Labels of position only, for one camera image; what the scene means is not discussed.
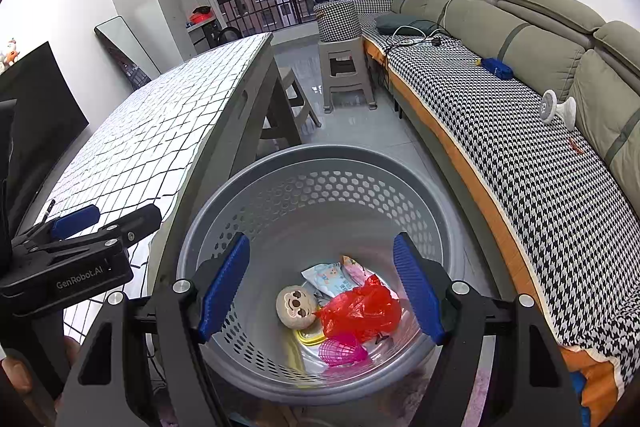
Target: metal screw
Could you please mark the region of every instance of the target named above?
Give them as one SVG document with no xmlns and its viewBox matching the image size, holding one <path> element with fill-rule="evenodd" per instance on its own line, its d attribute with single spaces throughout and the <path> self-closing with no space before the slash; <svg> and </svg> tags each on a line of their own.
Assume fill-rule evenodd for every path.
<svg viewBox="0 0 640 427">
<path fill-rule="evenodd" d="M 525 308 L 533 308 L 533 305 L 536 303 L 531 295 L 527 295 L 526 293 L 523 293 L 520 297 L 518 297 L 518 301 Z"/>
<path fill-rule="evenodd" d="M 187 279 L 180 279 L 174 282 L 174 292 L 185 293 L 191 288 L 191 283 Z"/>
<path fill-rule="evenodd" d="M 453 290 L 453 293 L 457 293 L 458 295 L 466 295 L 469 293 L 469 285 L 462 281 L 455 281 L 451 285 L 451 289 Z"/>
<path fill-rule="evenodd" d="M 113 292 L 107 297 L 107 302 L 112 305 L 120 304 L 124 299 L 124 293 Z"/>
</svg>

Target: red plastic bag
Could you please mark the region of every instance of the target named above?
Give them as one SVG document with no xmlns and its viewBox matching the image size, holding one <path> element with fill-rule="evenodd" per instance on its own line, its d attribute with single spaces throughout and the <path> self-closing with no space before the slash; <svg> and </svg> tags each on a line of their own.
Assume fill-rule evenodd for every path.
<svg viewBox="0 0 640 427">
<path fill-rule="evenodd" d="M 401 314 L 400 303 L 391 298 L 389 289 L 382 285 L 377 275 L 369 277 L 364 286 L 335 296 L 316 312 L 328 339 L 341 333 L 353 333 L 361 343 L 378 333 L 394 331 Z"/>
</svg>

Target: gray laundry basket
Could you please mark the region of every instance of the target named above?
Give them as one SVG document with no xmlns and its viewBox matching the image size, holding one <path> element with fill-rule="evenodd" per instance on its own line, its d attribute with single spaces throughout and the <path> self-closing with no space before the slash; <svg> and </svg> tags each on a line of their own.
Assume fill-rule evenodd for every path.
<svg viewBox="0 0 640 427">
<path fill-rule="evenodd" d="M 429 180 L 388 156 L 338 145 L 293 147 L 247 167 L 198 213 L 180 252 L 177 276 L 189 278 L 235 232 L 251 241 L 251 261 L 222 332 L 202 346 L 210 367 L 258 397 L 292 405 L 341 403 L 367 396 L 412 371 L 434 347 L 420 332 L 392 258 L 407 231 L 420 253 L 461 279 L 464 253 L 456 209 Z M 327 368 L 296 342 L 275 312 L 300 272 L 350 255 L 401 297 L 398 329 L 369 360 Z"/>
</svg>

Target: television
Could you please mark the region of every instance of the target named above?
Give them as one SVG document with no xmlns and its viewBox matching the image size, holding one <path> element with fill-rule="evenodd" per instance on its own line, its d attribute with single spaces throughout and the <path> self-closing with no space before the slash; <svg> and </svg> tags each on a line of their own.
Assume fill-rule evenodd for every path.
<svg viewBox="0 0 640 427">
<path fill-rule="evenodd" d="M 45 42 L 0 74 L 0 101 L 17 100 L 6 209 L 10 237 L 51 169 L 89 125 Z"/>
</svg>

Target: sofa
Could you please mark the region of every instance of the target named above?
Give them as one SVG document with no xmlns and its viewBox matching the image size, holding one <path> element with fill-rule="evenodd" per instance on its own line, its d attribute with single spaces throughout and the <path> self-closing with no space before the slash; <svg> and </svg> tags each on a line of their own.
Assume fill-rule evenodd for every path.
<svg viewBox="0 0 640 427">
<path fill-rule="evenodd" d="M 534 296 L 599 425 L 640 366 L 640 32 L 577 0 L 353 4 L 372 74 L 442 168 L 501 296 Z M 340 10 L 316 11 L 321 40 L 339 40 Z M 437 23 L 442 44 L 390 46 L 376 28 L 389 13 Z M 477 65 L 492 57 L 514 78 Z M 542 122 L 547 89 L 575 99 L 573 132 Z"/>
</svg>

